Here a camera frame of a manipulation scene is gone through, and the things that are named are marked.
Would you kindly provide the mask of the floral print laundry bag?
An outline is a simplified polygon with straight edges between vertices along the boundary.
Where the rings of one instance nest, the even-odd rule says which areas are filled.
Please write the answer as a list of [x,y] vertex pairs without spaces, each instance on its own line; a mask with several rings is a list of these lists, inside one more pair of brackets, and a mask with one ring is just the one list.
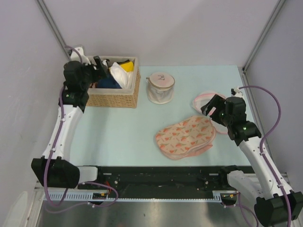
[[158,131],[155,141],[163,155],[180,160],[206,152],[213,146],[215,136],[216,129],[211,121],[205,116],[194,115]]

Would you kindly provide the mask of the white black bra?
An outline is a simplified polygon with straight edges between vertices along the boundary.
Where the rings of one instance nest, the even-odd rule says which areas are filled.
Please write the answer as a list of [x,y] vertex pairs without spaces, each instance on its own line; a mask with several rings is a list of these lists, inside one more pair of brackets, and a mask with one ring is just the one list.
[[109,59],[102,60],[101,61],[101,66],[102,66],[102,69],[105,72],[108,72],[110,70],[110,67],[111,67],[111,61]]

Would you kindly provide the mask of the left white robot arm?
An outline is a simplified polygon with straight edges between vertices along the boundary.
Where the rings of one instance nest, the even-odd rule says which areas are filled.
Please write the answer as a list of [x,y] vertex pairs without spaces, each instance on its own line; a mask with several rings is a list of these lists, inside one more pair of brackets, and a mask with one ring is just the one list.
[[64,65],[65,81],[59,94],[57,121],[50,141],[41,158],[34,158],[31,168],[43,187],[76,188],[88,182],[94,189],[105,183],[95,166],[76,166],[70,162],[71,143],[79,120],[89,100],[88,89],[106,76],[105,66],[98,56],[82,63],[70,61]]

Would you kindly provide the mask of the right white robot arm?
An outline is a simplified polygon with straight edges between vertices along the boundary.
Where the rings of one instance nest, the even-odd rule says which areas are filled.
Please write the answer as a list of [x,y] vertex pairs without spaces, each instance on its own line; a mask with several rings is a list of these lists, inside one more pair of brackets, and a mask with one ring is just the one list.
[[219,176],[219,186],[224,190],[235,188],[251,201],[262,226],[281,223],[290,226],[303,209],[303,194],[294,192],[283,178],[263,146],[256,124],[247,120],[243,94],[236,93],[229,98],[215,94],[201,107],[201,112],[227,128],[228,136],[244,153],[258,179],[258,183],[254,183],[236,166],[229,166],[225,174]]

